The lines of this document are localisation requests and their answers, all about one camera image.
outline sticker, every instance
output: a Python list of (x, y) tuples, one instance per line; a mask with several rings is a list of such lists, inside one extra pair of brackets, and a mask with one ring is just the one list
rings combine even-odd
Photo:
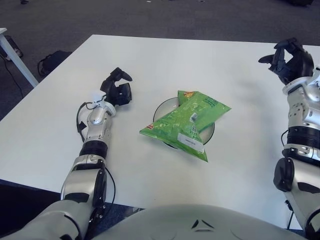
[(177, 140), (184, 144), (184, 145), (187, 145), (188, 147), (198, 151), (198, 152), (201, 152), (201, 153), (204, 153), (205, 152), (205, 148), (204, 148), (204, 145), (202, 144), (202, 142), (200, 141), (197, 141), (191, 137), (188, 137), (186, 135), (183, 135), (181, 133), (178, 133), (178, 137), (177, 137)]
[(147, 128), (147, 129), (153, 129), (153, 128), (154, 128), (154, 125), (151, 123), (151, 124), (148, 125), (146, 128)]
[(193, 96), (194, 93), (195, 93), (194, 91), (185, 91), (183, 93), (183, 96), (185, 96), (186, 98), (189, 99), (189, 98), (191, 98)]
[(194, 123), (197, 120), (198, 115), (194, 112), (191, 117), (189, 118), (189, 121)]
[(191, 131), (194, 132), (194, 133), (198, 132), (195, 125), (192, 125)]

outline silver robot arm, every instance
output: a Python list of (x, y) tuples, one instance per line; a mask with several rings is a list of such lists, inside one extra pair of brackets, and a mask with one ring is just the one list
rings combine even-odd
[(93, 101), (87, 126), (79, 124), (77, 116), (78, 132), (84, 127), (88, 127), (88, 131), (86, 138), (81, 134), (82, 149), (64, 181), (61, 200), (4, 240), (83, 240), (88, 227), (103, 217), (107, 194), (106, 156), (112, 117), (116, 114), (114, 106), (128, 104), (132, 99), (129, 83), (115, 86), (120, 79), (132, 81), (128, 74), (116, 68), (102, 83), (100, 90), (106, 94)]
[[(308, 239), (320, 239), (320, 68), (295, 38), (275, 46), (263, 57), (285, 84), (289, 104), (287, 143), (273, 182), (284, 192), (289, 208)], [(284, 51), (293, 58), (286, 63)]]

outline plate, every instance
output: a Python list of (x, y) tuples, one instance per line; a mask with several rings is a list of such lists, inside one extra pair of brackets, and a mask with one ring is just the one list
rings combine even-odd
[[(163, 103), (161, 103), (158, 108), (155, 110), (153, 115), (153, 121), (157, 121), (163, 116), (171, 113), (173, 110), (179, 107), (179, 99), (177, 97), (170, 98)], [(213, 122), (211, 126), (208, 126), (206, 129), (199, 133), (200, 138), (202, 139), (203, 144), (206, 144), (211, 139), (212, 135), (215, 132), (215, 123)]]

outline wire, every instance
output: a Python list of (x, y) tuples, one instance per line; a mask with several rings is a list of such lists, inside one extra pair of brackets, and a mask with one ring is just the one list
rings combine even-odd
[(116, 183), (115, 183), (115, 180), (114, 180), (114, 178), (112, 177), (112, 175), (111, 175), (111, 173), (110, 173), (110, 171), (108, 170), (107, 167), (105, 167), (105, 170), (106, 170), (106, 171), (108, 172), (108, 174), (110, 175), (110, 178), (111, 178), (111, 180), (112, 180), (112, 182), (113, 182), (113, 189), (114, 189), (114, 191), (113, 191), (113, 198), (112, 198), (111, 205), (110, 205), (108, 211), (106, 212), (106, 214), (104, 214), (103, 217), (101, 218), (101, 221), (102, 221), (103, 219), (105, 219), (105, 217), (109, 214), (110, 210), (112, 209), (112, 206), (114, 205), (115, 198), (116, 198)]
[(82, 134), (82, 129), (80, 129), (80, 124), (79, 124), (79, 113), (81, 111), (81, 109), (84, 107), (84, 106), (87, 106), (87, 104), (89, 103), (92, 103), (92, 102), (84, 102), (80, 105), (79, 109), (78, 109), (78, 112), (76, 113), (76, 119), (75, 119), (75, 124), (76, 124), (76, 130), (77, 132), (80, 134), (81, 136), (81, 139), (82, 139), (82, 142), (85, 141), (85, 137), (84, 135)]
[(282, 143), (282, 146), (285, 146), (285, 144), (284, 144), (284, 141), (283, 141), (283, 137), (284, 137), (284, 135), (287, 133), (289, 131), (289, 129), (287, 129), (284, 133), (282, 133), (282, 135), (281, 135), (281, 143)]
[(294, 216), (294, 211), (292, 211), (291, 213), (291, 217), (290, 217), (290, 220), (289, 220), (289, 223), (288, 223), (288, 226), (286, 227), (287, 230), (290, 229), (290, 224), (291, 224), (291, 220), (292, 220), (292, 217)]
[(14, 78), (14, 76), (12, 75), (12, 73), (10, 72), (10, 70), (8, 69), (6, 59), (5, 59), (4, 56), (2, 56), (1, 54), (0, 54), (0, 57), (2, 58), (2, 60), (3, 60), (3, 62), (4, 62), (4, 67), (5, 67), (5, 69), (8, 71), (8, 73), (10, 74), (10, 76), (11, 76), (12, 80), (14, 81), (15, 85), (18, 87), (18, 89), (19, 89), (19, 91), (20, 91), (20, 94), (21, 94), (21, 98), (23, 99), (23, 98), (24, 98), (24, 95), (23, 95), (23, 93), (22, 93), (22, 89), (21, 89), (21, 87), (19, 86), (19, 84), (17, 83), (17, 81), (15, 80), (15, 78)]

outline plastic bag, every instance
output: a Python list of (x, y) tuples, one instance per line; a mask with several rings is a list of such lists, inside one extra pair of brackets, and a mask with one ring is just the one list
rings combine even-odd
[(182, 104), (140, 131), (208, 162), (198, 129), (205, 129), (229, 107), (200, 92), (179, 91)]

